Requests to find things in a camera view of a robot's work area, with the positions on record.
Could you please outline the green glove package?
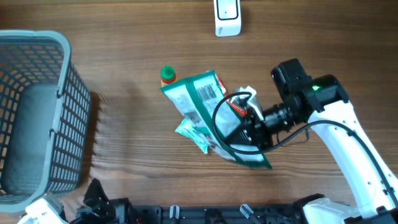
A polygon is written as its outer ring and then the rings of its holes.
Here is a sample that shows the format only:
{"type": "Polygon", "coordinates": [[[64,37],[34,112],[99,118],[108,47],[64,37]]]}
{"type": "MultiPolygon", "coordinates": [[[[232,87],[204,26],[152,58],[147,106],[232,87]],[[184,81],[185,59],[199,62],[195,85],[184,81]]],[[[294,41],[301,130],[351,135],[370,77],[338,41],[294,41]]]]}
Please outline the green glove package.
{"type": "Polygon", "coordinates": [[[227,161],[251,169],[271,169],[272,166],[263,154],[244,155],[235,153],[215,138],[212,115],[216,105],[226,93],[214,70],[183,78],[163,86],[161,92],[175,105],[184,120],[192,126],[204,140],[208,149],[227,161]]]}

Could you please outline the teal white sachet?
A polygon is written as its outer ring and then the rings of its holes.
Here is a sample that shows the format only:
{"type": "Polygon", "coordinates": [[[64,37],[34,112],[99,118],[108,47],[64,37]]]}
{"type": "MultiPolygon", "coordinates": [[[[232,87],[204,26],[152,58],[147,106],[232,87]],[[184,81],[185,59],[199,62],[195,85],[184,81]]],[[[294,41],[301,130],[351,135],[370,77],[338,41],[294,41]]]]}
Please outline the teal white sachet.
{"type": "Polygon", "coordinates": [[[200,133],[193,127],[192,123],[187,119],[183,119],[175,130],[176,133],[192,140],[204,154],[208,154],[208,144],[200,136],[200,133]]]}

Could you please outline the red sauce bottle green cap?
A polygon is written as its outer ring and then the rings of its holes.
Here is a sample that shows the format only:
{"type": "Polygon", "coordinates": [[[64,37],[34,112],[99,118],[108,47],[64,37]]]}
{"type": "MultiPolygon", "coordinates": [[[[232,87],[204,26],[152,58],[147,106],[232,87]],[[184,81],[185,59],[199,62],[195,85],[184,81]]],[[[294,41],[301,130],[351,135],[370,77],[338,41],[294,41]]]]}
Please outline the red sauce bottle green cap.
{"type": "Polygon", "coordinates": [[[177,80],[175,70],[170,65],[165,65],[160,71],[161,87],[169,85],[177,80]]]}

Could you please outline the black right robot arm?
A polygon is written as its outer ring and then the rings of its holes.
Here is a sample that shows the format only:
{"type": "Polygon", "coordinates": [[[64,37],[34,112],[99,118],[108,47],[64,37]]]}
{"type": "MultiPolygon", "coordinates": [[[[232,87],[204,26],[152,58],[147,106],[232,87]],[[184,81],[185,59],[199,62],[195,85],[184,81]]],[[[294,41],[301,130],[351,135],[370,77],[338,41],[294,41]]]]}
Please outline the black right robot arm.
{"type": "Polygon", "coordinates": [[[247,109],[243,122],[224,143],[233,152],[265,154],[289,138],[313,130],[341,169],[356,201],[355,207],[313,194],[293,204],[292,223],[396,223],[397,177],[361,127],[348,94],[333,75],[312,78],[293,58],[271,71],[282,103],[267,110],[250,105],[251,93],[241,90],[231,100],[247,109]]]}

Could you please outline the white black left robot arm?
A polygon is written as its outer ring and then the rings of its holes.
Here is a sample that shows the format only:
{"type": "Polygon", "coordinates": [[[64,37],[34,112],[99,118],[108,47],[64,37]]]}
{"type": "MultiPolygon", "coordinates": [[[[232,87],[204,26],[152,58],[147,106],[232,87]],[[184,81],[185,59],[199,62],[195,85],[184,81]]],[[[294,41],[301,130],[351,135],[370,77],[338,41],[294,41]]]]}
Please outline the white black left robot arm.
{"type": "Polygon", "coordinates": [[[141,218],[126,198],[110,200],[98,179],[89,184],[83,206],[76,210],[76,218],[68,221],[63,204],[51,192],[43,194],[25,209],[19,223],[140,223],[141,218]]]}

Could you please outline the white barcode scanner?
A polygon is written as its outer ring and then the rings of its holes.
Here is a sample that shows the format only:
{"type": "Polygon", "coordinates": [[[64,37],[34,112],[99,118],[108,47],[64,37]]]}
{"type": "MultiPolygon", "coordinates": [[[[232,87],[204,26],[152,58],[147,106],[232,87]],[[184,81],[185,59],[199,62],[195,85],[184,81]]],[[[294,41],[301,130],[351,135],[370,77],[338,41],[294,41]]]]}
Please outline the white barcode scanner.
{"type": "Polygon", "coordinates": [[[217,37],[231,37],[241,33],[240,0],[214,0],[215,34],[217,37]]]}

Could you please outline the grey plastic mesh basket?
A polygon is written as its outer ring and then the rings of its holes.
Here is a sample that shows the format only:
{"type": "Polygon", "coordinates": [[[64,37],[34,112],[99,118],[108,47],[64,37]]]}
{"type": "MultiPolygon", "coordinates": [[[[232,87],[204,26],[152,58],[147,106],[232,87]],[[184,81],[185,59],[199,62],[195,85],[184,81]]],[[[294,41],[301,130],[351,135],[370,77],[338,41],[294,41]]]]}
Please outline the grey plastic mesh basket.
{"type": "Polygon", "coordinates": [[[90,109],[90,91],[62,34],[1,31],[3,213],[78,187],[90,109]]]}

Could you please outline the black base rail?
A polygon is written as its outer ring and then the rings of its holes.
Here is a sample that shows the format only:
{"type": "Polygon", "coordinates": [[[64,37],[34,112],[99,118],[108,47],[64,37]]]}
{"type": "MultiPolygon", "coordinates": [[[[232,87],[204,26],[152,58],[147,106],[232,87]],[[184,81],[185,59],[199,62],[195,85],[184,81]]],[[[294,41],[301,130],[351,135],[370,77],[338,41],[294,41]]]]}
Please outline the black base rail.
{"type": "Polygon", "coordinates": [[[245,215],[237,207],[161,207],[138,205],[115,209],[116,216],[89,208],[79,208],[72,223],[308,223],[304,214],[292,204],[250,207],[245,215]]]}

